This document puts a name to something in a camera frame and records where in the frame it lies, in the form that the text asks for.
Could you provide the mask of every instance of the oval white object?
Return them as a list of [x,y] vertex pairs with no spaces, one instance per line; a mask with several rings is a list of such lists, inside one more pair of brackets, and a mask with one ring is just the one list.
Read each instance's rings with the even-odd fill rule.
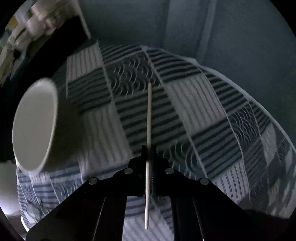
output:
[[12,145],[17,166],[25,175],[36,175],[44,167],[57,111],[57,89],[50,79],[36,81],[23,95],[13,121]]

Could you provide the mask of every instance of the wooden stick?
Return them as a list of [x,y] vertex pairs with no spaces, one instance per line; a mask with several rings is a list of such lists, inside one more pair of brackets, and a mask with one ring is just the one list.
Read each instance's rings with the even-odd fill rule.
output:
[[[151,112],[152,112],[152,85],[148,84],[148,108],[147,108],[147,149],[148,156],[151,149]],[[145,229],[149,227],[149,205],[151,190],[151,160],[146,162],[146,190],[145,190]]]

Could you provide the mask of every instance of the silver rivet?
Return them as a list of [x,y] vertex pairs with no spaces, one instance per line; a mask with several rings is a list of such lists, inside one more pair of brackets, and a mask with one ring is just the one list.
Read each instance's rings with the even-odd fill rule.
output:
[[92,177],[89,179],[89,184],[90,185],[95,185],[98,183],[98,179],[96,177]]
[[208,185],[210,182],[209,182],[209,180],[208,180],[207,178],[202,178],[202,179],[200,180],[200,183],[201,183],[202,185]]
[[172,168],[167,168],[166,170],[165,170],[165,173],[166,174],[173,174],[175,171],[174,171],[174,169],[172,169]]
[[133,173],[133,169],[131,169],[131,168],[125,168],[124,169],[124,173],[125,174],[132,174]]

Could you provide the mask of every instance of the striped fabric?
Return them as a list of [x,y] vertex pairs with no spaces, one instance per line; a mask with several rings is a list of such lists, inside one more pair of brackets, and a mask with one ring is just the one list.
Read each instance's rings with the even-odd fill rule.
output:
[[[88,178],[112,177],[140,154],[148,83],[158,155],[188,178],[208,177],[239,205],[285,216],[295,206],[294,147],[251,98],[192,63],[165,50],[93,40],[69,56],[52,79],[80,113],[80,146],[63,169],[31,178],[17,171],[25,224],[31,228]],[[152,199],[147,231],[144,211],[144,197],[128,197],[123,240],[173,240],[170,200]]]
[[235,88],[210,73],[205,73],[205,75],[213,86],[227,114],[231,114],[241,106],[247,104],[244,95]]
[[155,69],[165,83],[199,74],[201,71],[191,63],[167,54],[159,49],[147,50]]
[[207,177],[211,180],[242,158],[239,144],[227,119],[193,135],[192,140]]
[[68,97],[80,113],[110,103],[111,96],[103,69],[97,69],[70,82],[68,84]]
[[102,57],[98,42],[67,59],[67,82],[80,78],[102,67]]
[[189,77],[182,82],[170,82],[166,88],[190,134],[201,131],[226,117],[210,83],[203,74]]

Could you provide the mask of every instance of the patchwork fabric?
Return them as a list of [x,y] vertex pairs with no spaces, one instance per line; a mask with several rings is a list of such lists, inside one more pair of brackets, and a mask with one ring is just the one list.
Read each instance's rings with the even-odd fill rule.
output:
[[[255,101],[165,50],[88,41],[52,76],[80,113],[81,141],[63,169],[17,170],[22,217],[31,228],[90,177],[109,178],[146,144],[152,84],[152,144],[188,178],[209,178],[235,203],[289,217],[296,198],[295,148]],[[169,198],[128,197],[123,240],[172,240]]]

